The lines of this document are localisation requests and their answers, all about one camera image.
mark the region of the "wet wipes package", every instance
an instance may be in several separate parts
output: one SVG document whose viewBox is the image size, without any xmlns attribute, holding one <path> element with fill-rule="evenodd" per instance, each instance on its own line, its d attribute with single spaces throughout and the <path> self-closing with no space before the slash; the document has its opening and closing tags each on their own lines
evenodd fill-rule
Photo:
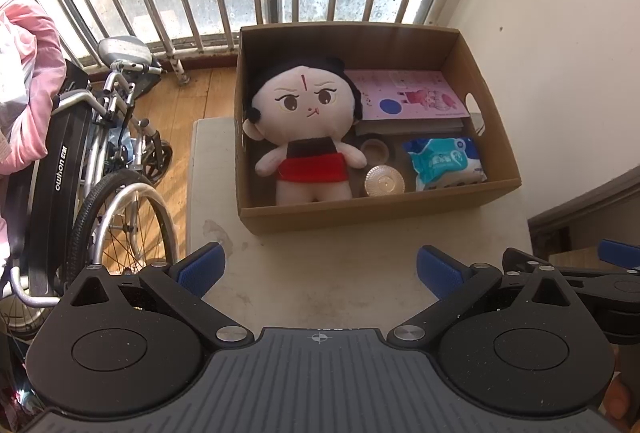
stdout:
<svg viewBox="0 0 640 433">
<path fill-rule="evenodd" d="M 479 184 L 486 180 L 473 140 L 418 138 L 402 144 L 415 172 L 415 190 Z"/>
</svg>

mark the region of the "doll red skirt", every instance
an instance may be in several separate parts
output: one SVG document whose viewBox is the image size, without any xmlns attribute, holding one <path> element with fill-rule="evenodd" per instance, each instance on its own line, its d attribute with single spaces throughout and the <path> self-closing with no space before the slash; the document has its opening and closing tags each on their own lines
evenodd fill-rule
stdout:
<svg viewBox="0 0 640 433">
<path fill-rule="evenodd" d="M 342 153 L 287 158 L 278 167 L 278 177 L 287 182 L 316 184 L 349 180 Z"/>
</svg>

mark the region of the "blue gripper pad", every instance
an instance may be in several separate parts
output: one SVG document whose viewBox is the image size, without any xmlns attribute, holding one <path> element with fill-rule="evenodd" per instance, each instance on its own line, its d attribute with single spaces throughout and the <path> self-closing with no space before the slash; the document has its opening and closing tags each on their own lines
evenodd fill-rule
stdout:
<svg viewBox="0 0 640 433">
<path fill-rule="evenodd" d="M 438 299 L 444 299 L 466 280 L 473 271 L 432 245 L 418 251 L 416 260 L 418 278 Z"/>
<path fill-rule="evenodd" d="M 210 242 L 172 265 L 169 276 L 194 296 L 202 298 L 225 273 L 225 251 L 219 243 Z"/>
<path fill-rule="evenodd" d="M 598 245 L 598 257 L 625 269 L 636 269 L 640 267 L 640 247 L 603 239 Z"/>
</svg>

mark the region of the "human hand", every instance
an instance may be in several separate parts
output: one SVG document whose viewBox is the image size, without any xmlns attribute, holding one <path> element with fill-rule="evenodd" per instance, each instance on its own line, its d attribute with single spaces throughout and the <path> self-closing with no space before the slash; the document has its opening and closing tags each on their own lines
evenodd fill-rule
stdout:
<svg viewBox="0 0 640 433">
<path fill-rule="evenodd" d="M 618 349 L 615 348 L 616 355 L 616 371 L 620 371 L 620 359 L 618 356 Z M 607 391 L 604 394 L 602 405 L 606 410 L 606 417 L 617 426 L 620 431 L 630 433 L 640 433 L 640 420 L 634 424 L 628 424 L 625 420 L 626 412 L 631 405 L 631 392 L 620 381 L 620 376 L 616 376 Z"/>
</svg>

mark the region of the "doll hand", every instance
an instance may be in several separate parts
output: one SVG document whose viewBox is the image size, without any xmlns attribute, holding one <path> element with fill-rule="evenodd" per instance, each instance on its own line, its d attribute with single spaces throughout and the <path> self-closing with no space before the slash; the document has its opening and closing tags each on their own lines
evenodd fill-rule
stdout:
<svg viewBox="0 0 640 433">
<path fill-rule="evenodd" d="M 286 158 L 286 146 L 272 149 L 267 153 L 267 155 L 257 161 L 255 165 L 255 172 L 258 174 L 258 177 L 268 177 L 269 175 L 273 175 L 276 172 L 276 169 L 278 169 L 278 166 Z"/>
<path fill-rule="evenodd" d="M 362 169 L 367 165 L 367 158 L 358 148 L 355 148 L 350 144 L 345 144 L 344 142 L 336 142 L 335 148 L 338 153 L 342 153 L 344 155 L 344 159 L 347 161 L 348 166 L 356 169 Z"/>
</svg>

